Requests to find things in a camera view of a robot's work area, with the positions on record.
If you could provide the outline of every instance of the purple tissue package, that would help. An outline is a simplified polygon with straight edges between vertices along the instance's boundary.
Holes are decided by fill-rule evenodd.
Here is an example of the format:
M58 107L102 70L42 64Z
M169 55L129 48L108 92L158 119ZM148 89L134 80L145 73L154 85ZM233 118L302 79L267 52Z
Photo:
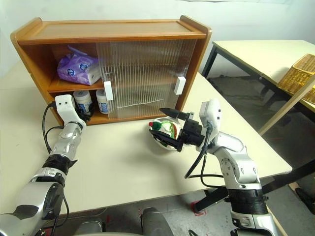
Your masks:
M68 46L73 54L63 57L57 68L59 78L78 84L92 85L100 78L98 59Z

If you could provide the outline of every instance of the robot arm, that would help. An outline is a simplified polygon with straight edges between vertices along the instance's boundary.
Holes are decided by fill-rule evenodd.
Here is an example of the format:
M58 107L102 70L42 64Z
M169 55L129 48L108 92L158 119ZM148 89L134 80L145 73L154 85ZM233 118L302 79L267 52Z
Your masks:
M226 201L231 203L232 222L238 227L231 235L278 236L272 215L267 210L257 166L248 156L246 146L237 137L219 131L221 109L218 100L202 103L199 113L202 126L192 120L191 113L185 114L167 108L161 111L172 118L185 120L185 124L176 140L164 133L150 130L155 139L175 147L177 151L181 151L183 144L192 144L197 151L208 152L218 159L229 195Z
M64 128L42 168L18 195L15 211L0 215L1 236L33 236L60 213L66 175L76 162L73 159L86 124L76 114L71 95L56 96L55 101Z

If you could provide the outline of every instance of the black tape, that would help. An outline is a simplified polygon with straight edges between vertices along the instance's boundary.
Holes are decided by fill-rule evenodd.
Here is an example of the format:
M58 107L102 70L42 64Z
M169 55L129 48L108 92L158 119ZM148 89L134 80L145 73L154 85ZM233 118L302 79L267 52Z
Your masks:
M267 214L268 209L261 189L236 190L228 189L232 211L242 214Z
M56 168L62 172L65 173L65 175L68 174L68 170L71 166L74 165L77 161L70 161L69 158L66 156L60 155L60 154L53 154L47 158L45 161L44 167L50 167L50 168Z

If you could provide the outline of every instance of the black cable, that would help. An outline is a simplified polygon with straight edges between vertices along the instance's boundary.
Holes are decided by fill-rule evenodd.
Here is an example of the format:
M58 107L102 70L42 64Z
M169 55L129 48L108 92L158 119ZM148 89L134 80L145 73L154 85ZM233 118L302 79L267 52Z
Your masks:
M208 188L225 188L225 186L208 185L203 181L203 177L204 177L203 171L205 170L206 162L207 162L207 154L205 154L203 157L203 163L202 163L202 167L201 167L200 180L201 180L202 184Z
M44 111L44 115L43 115L42 124L41 124L42 130L43 130L44 141L45 141L45 145L46 145L46 148L47 148L47 150L48 150L48 153L51 152L51 148L49 147L49 144L48 144L47 140L45 139L45 118L46 118L47 111L48 111L48 109L49 109L50 107L52 107L52 103L49 104L49 105L46 107L46 109L45 109L45 111Z
M67 216L65 217L64 221L61 224L57 225L57 228L61 227L62 225L64 225L65 222L68 220L68 217L69 217L69 206L68 206L67 200L66 200L64 195L63 195L63 201L64 201L64 204L65 204L65 208L67 208Z
M206 153L207 151L207 147L208 147L208 141L209 141L209 137L210 134L212 132L212 125L209 124L207 126L207 132L206 132L206 137L205 137L205 141L203 144L203 147L201 149L201 152L199 153L197 159L195 160L195 162L192 164L192 166L190 167L190 169L187 171L187 173L185 174L185 178L188 178L189 175L193 172L193 170L196 168L196 166L198 165L198 163L200 162L201 158L203 157L203 155Z
M195 160L195 162L193 163L193 165L190 167L190 169L187 171L187 173L185 174L185 178L196 178L196 177L200 177L200 180L201 180L201 183L203 185L205 185L206 187L209 187L209 188L224 188L224 186L217 186L217 185L208 185L206 184L204 181L203 181L203 178L204 177L220 177L220 178L223 178L222 175L216 175L216 174L206 174L204 175L203 172L204 172L204 169L205 169L205 166L206 166L206 161L207 161L207 148L208 148L208 142L209 142L209 138L210 138L210 134L213 130L213 127L212 127L212 124L211 123L208 123L208 126L207 126L207 131L206 131L206 137L205 137L205 141L204 141L204 145L202 146L201 148L201 152L200 154L198 155L197 159ZM199 164L201 158L203 158L203 164L202 164L202 168L201 168L201 173L200 175L190 175L193 170L196 168L196 166Z
M51 128L46 132L45 137L44 137L44 140L45 140L45 143L47 143L48 148L50 149L50 151L51 151L51 148L50 148L49 143L48 143L48 141L47 141L47 135L48 135L49 131L51 131L52 129L63 129L63 128L64 128L64 126L54 126L54 127L51 127Z
M64 204L65 204L65 208L67 209L67 216L65 217L64 221L61 224L56 226L56 228L59 228L62 225L64 225L66 223L66 221L68 220L68 218L69 218L69 206L68 206L68 202L67 202L67 200L65 198L65 195L63 196L63 201L64 201ZM43 227L43 229L50 229L52 227L53 226L47 226L47 227Z
M198 236L193 230L188 230L189 236Z
M201 175L192 175L188 176L188 178L199 178ZM204 174L203 177L218 177L218 178L223 178L223 175L216 175L216 174Z
M50 236L54 236L54 234L55 234L58 218L59 218L59 215L57 215L57 217L55 218L55 222L53 225L53 229L51 230Z

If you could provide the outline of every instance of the cabinet top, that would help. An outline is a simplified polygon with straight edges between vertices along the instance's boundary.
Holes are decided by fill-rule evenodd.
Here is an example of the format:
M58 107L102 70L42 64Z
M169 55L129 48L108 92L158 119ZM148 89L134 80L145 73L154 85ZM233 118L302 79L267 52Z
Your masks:
M42 21L35 18L12 33L20 45L206 38L210 28L179 20Z

